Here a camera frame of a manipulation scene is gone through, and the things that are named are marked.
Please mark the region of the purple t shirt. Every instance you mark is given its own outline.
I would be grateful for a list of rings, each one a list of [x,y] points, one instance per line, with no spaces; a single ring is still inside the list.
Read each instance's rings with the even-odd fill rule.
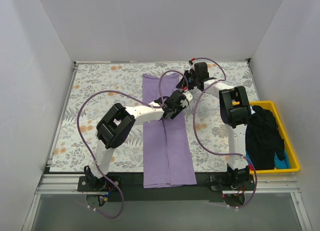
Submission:
[[[184,113],[174,119],[143,123],[143,187],[167,188],[196,183]]]

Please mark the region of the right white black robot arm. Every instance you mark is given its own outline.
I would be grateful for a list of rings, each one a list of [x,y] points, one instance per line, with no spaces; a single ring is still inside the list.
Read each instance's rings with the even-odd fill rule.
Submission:
[[[206,148],[200,141],[196,121],[193,119],[193,131],[198,144],[208,153],[217,156],[227,156],[227,170],[221,178],[210,177],[214,185],[228,186],[237,190],[250,180],[249,161],[246,157],[246,129],[251,116],[251,106],[244,86],[230,86],[224,83],[227,77],[222,71],[223,79],[210,77],[208,64],[196,62],[196,58],[189,61],[189,70],[184,72],[186,81],[177,84],[178,89],[189,91],[197,88],[201,91],[195,102],[193,117],[203,94],[209,94],[219,99],[219,112],[228,133],[228,153],[216,153]]]

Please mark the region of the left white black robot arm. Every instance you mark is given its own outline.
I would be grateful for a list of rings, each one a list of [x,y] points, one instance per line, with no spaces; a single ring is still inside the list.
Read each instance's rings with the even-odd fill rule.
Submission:
[[[120,103],[114,104],[96,126],[97,148],[93,164],[84,167],[84,174],[89,185],[95,191],[106,187],[106,175],[109,171],[113,153],[127,139],[131,129],[143,123],[174,119],[181,111],[189,106],[193,99],[189,91],[175,90],[171,96],[135,107],[125,107]]]

